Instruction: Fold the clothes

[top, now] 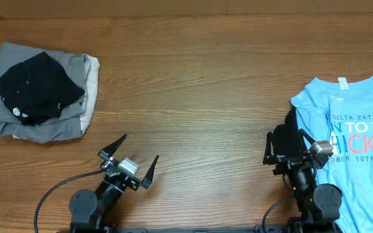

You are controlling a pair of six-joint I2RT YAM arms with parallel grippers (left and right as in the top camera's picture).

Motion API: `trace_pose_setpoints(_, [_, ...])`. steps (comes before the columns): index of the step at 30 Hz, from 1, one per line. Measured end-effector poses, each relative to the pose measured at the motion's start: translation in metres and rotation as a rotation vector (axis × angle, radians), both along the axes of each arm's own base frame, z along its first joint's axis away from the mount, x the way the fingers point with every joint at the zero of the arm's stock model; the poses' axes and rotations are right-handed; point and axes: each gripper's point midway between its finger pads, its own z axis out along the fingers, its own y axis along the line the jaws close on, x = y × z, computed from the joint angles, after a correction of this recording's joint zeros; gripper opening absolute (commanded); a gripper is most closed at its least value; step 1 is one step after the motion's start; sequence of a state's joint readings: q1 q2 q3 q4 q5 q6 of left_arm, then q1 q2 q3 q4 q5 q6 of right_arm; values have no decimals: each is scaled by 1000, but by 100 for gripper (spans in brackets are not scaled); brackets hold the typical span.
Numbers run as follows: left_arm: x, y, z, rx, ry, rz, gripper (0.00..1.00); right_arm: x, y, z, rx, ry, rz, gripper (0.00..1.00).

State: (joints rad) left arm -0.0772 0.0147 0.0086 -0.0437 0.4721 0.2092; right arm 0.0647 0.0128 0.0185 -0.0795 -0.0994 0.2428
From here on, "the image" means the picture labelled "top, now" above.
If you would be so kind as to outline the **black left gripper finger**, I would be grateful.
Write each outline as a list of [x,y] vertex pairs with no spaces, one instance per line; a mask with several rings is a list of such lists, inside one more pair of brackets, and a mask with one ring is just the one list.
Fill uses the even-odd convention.
[[109,144],[105,148],[102,148],[99,151],[98,156],[102,159],[110,159],[113,156],[113,154],[117,151],[117,149],[120,147],[120,145],[126,140],[126,138],[127,134],[123,134],[121,138]]
[[153,175],[154,175],[155,166],[157,164],[158,158],[159,158],[159,155],[157,155],[154,158],[154,160],[151,163],[148,171],[146,172],[146,175],[144,176],[143,180],[141,181],[141,186],[144,189],[148,189],[150,187],[150,185],[152,184],[152,182],[153,182]]

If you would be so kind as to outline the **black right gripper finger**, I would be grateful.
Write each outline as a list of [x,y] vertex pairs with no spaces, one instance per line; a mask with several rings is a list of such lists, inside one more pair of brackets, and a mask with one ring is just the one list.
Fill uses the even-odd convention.
[[305,153],[305,154],[313,154],[315,153],[314,149],[308,149],[306,147],[306,143],[305,143],[305,140],[307,140],[310,145],[312,146],[314,143],[315,143],[315,140],[309,136],[303,129],[299,129],[297,131],[297,135],[299,137],[299,149],[300,149],[300,152],[301,153]]
[[266,135],[266,148],[264,152],[264,162],[274,162],[275,161],[275,154],[273,149],[273,132],[268,132]]

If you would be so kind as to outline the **light blue printed t-shirt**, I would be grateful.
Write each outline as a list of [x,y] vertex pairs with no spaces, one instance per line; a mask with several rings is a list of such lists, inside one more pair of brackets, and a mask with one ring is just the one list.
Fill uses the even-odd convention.
[[333,147],[317,182],[342,190],[337,225],[342,232],[373,232],[373,76],[354,83],[314,78],[290,102],[298,127]]

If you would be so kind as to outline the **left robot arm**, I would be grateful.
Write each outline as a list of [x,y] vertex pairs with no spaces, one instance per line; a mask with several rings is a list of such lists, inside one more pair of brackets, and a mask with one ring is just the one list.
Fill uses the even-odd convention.
[[155,157],[143,179],[136,173],[139,165],[128,158],[118,161],[113,157],[127,135],[101,149],[98,156],[103,159],[102,171],[105,173],[102,182],[95,191],[83,189],[77,191],[69,201],[71,211],[71,232],[115,232],[116,228],[106,223],[117,201],[126,191],[136,191],[142,187],[149,188],[153,181],[158,157]]

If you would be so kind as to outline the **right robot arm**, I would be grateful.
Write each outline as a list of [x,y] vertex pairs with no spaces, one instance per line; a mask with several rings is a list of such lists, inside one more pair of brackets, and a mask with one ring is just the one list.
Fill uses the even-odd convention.
[[279,137],[267,133],[263,164],[274,165],[274,175],[281,175],[285,186],[293,193],[273,204],[262,218],[262,231],[269,232],[266,219],[277,206],[292,199],[299,209],[298,217],[288,219],[281,232],[339,232],[335,220],[340,218],[339,209],[343,193],[334,184],[317,184],[317,170],[323,168],[333,155],[333,148],[326,140],[316,141],[303,129],[297,131],[296,142],[279,154]]

